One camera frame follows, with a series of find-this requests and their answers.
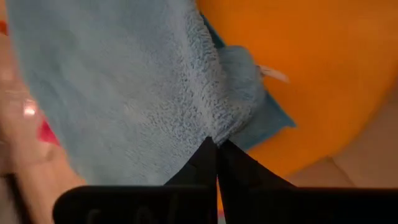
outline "black plastic object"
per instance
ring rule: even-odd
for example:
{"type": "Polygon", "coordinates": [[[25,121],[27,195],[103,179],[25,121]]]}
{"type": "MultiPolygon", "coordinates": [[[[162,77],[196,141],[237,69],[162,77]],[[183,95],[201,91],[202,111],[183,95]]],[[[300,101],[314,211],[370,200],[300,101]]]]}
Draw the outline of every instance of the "black plastic object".
{"type": "Polygon", "coordinates": [[[398,223],[394,189],[294,187],[226,141],[206,138],[164,186],[80,187],[63,194],[64,223],[217,223],[218,176],[227,223],[398,223]]]}

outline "blue cloth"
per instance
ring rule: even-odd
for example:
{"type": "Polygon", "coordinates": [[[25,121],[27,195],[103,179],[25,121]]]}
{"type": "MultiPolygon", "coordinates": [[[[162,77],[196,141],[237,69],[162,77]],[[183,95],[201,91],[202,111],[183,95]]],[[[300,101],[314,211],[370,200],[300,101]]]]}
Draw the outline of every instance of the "blue cloth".
{"type": "Polygon", "coordinates": [[[30,91],[89,184],[163,184],[201,142],[249,147],[292,121],[192,0],[10,0],[30,91]]]}

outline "white tag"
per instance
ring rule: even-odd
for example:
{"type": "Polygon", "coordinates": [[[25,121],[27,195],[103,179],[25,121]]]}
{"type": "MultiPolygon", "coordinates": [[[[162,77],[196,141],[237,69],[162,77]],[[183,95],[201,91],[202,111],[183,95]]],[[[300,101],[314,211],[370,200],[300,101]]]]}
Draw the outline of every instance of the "white tag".
{"type": "Polygon", "coordinates": [[[282,72],[272,69],[268,66],[265,65],[259,65],[260,71],[264,76],[269,76],[272,78],[276,78],[282,82],[289,82],[289,78],[287,75],[283,74],[282,72]]]}

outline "orange surface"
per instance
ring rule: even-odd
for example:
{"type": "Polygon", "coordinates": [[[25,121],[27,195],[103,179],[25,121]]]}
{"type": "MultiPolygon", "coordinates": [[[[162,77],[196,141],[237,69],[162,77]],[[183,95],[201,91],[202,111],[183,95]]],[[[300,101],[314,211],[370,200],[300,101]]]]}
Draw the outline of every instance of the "orange surface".
{"type": "Polygon", "coordinates": [[[198,6],[228,45],[247,47],[258,64],[290,78],[265,83],[297,128],[249,151],[281,176],[352,141],[398,75],[396,0],[198,0],[198,6]]]}

